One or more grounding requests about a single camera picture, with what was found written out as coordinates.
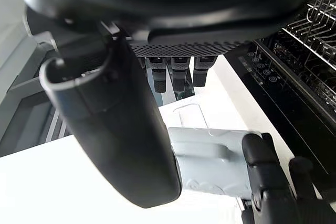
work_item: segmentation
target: metal wire rack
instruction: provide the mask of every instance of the metal wire rack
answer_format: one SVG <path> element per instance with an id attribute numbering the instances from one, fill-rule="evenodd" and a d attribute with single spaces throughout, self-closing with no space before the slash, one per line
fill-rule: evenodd
<path id="1" fill-rule="evenodd" d="M 305 15 L 283 28 L 336 70 L 336 0 L 310 0 Z"/>
<path id="2" fill-rule="evenodd" d="M 336 116 L 336 71 L 284 32 L 277 34 L 272 51 Z"/>

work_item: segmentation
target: gray plastic object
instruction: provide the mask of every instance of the gray plastic object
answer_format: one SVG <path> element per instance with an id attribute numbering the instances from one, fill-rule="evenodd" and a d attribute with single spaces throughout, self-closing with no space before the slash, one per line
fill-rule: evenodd
<path id="1" fill-rule="evenodd" d="M 173 127 L 168 133 L 180 166 L 183 189 L 251 199 L 241 146 L 243 137 L 251 131 Z"/>

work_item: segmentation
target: white table surface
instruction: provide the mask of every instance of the white table surface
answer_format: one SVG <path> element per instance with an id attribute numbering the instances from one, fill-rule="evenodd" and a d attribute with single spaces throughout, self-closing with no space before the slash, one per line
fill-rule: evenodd
<path id="1" fill-rule="evenodd" d="M 167 127 L 270 132 L 286 175 L 293 157 L 224 57 L 196 96 L 160 107 Z M 176 110 L 187 104 L 198 104 Z M 165 206 L 141 209 L 114 190 L 73 136 L 0 158 L 0 223 L 241 223 L 236 200 L 184 191 Z"/>

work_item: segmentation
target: black panel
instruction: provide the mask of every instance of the black panel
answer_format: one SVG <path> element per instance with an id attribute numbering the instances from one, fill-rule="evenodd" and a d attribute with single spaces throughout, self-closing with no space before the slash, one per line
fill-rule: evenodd
<path id="1" fill-rule="evenodd" d="M 248 54 L 233 50 L 226 59 L 292 152 L 313 162 L 311 175 L 319 192 L 335 201 L 335 131 L 276 62 L 253 44 L 244 47 L 249 49 Z"/>

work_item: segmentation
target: dishwasher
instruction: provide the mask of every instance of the dishwasher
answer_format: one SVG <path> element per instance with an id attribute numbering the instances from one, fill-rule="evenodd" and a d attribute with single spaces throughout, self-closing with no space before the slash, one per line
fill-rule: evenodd
<path id="1" fill-rule="evenodd" d="M 336 0 L 307 0 L 277 33 L 225 57 L 312 180 L 336 200 Z"/>

